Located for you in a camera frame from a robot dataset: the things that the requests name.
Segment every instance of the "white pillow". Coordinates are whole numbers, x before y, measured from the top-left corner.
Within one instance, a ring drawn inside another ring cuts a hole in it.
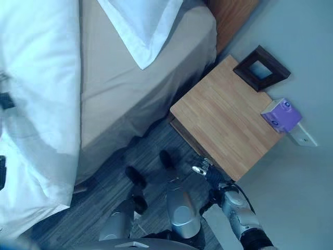
[[[98,0],[141,69],[157,57],[183,0]]]

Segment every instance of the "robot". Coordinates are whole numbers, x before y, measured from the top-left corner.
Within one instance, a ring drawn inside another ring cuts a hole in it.
[[[142,214],[148,206],[143,196],[143,189],[146,187],[144,177],[133,167],[127,167],[125,173],[134,185],[127,199],[111,213],[106,221],[100,232],[99,242],[73,249],[121,250],[137,247],[150,250],[201,250],[204,249],[204,237],[200,216],[214,203],[221,207],[229,219],[231,228],[244,250],[277,249],[265,234],[241,188],[234,181],[227,180],[212,162],[201,158],[199,164],[193,166],[193,171],[205,177],[212,186],[209,202],[200,212],[197,212],[188,193],[182,189],[167,151],[161,151],[160,159],[169,176],[166,203],[172,230],[150,234],[140,239],[130,239],[134,212]]]

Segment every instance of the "light blue wall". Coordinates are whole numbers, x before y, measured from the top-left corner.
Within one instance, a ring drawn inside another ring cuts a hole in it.
[[[287,97],[319,147],[286,137],[240,181],[280,249],[331,249],[333,224],[333,1],[262,1],[222,55],[245,58],[262,45],[290,71],[267,90]],[[213,211],[216,218],[219,210]],[[225,250],[238,249],[215,228]]]

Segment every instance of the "nightstand top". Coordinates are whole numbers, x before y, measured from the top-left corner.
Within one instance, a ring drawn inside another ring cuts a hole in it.
[[[260,115],[271,98],[236,75],[237,64],[228,56],[171,107],[181,125],[235,181],[283,136]]]

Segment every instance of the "silver robot leg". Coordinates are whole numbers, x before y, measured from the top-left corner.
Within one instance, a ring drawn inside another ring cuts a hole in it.
[[[187,192],[181,186],[174,169],[168,169],[171,180],[168,182],[166,203],[172,230],[182,238],[195,236],[201,228],[200,217]]]
[[[144,197],[142,189],[139,186],[133,186],[127,199],[112,211],[99,234],[100,241],[130,237],[135,211],[133,197]]]

